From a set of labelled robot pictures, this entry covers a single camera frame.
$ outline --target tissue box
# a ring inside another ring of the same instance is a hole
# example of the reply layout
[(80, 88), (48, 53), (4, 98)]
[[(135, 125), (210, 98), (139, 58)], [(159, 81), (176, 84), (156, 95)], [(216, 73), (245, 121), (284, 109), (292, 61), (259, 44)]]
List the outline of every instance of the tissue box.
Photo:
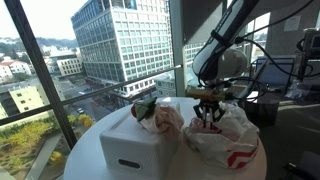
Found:
[[(180, 113), (178, 104), (172, 106)], [(108, 168), (140, 179), (164, 179), (177, 150), (178, 140), (168, 141), (163, 135), (149, 133), (130, 112), (100, 134)]]

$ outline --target computer monitor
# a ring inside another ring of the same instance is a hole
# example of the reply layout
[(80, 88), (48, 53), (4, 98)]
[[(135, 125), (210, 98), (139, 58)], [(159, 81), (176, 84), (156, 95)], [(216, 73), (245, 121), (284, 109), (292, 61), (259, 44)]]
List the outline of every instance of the computer monitor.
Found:
[[(271, 56), (272, 59), (283, 70), (288, 73), (292, 73), (295, 56)], [(261, 65), (267, 60), (266, 56), (259, 56), (256, 60), (256, 71), (259, 70)], [(285, 87), (284, 93), (286, 93), (288, 85), (290, 84), (291, 75), (285, 74), (280, 71), (271, 61), (259, 75), (258, 81), (263, 84), (268, 84), (270, 88)]]

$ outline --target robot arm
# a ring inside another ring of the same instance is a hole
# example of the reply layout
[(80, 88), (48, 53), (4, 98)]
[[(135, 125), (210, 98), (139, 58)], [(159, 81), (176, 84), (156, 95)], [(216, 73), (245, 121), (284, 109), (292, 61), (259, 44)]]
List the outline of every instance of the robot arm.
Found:
[(242, 52), (228, 48), (234, 43), (240, 30), (260, 15), (295, 1), (297, 0), (233, 0), (203, 49), (194, 58), (194, 73), (205, 82), (239, 76), (248, 66), (248, 59)]

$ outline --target wall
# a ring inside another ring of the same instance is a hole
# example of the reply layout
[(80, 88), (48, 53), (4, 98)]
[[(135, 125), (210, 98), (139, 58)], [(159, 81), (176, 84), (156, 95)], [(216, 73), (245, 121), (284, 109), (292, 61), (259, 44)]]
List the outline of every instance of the wall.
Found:
[[(299, 9), (307, 1), (299, 1), (287, 8), (271, 13), (270, 22), (279, 20)], [(266, 50), (270, 55), (292, 55), (297, 50), (297, 42), (304, 37), (303, 29), (315, 27), (319, 13), (320, 1), (314, 0), (307, 8), (298, 13), (301, 15), (299, 28), (296, 31), (284, 31), (285, 22), (275, 25), (268, 30)]]

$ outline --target round table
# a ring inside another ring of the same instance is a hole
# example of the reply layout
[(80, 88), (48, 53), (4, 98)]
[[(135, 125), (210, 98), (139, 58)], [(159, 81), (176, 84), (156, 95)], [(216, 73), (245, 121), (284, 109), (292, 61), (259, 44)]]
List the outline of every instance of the round table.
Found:
[[(184, 127), (188, 126), (191, 118), (195, 117), (193, 106), (198, 100), (192, 98), (159, 98), (158, 102), (179, 102), (181, 115), (185, 120)], [(131, 106), (121, 108), (94, 124), (79, 139), (71, 151), (64, 170), (64, 180), (112, 180), (115, 179), (107, 168), (99, 135), (108, 126), (119, 119), (119, 116), (130, 111)], [(231, 179), (255, 179), (264, 180), (267, 172), (267, 160), (263, 144), (259, 143), (255, 159), (247, 167), (237, 170), (229, 170), (220, 167), (207, 166), (199, 155), (192, 151), (185, 141), (180, 139), (179, 148), (171, 162), (167, 179), (197, 179), (197, 180), (231, 180)]]

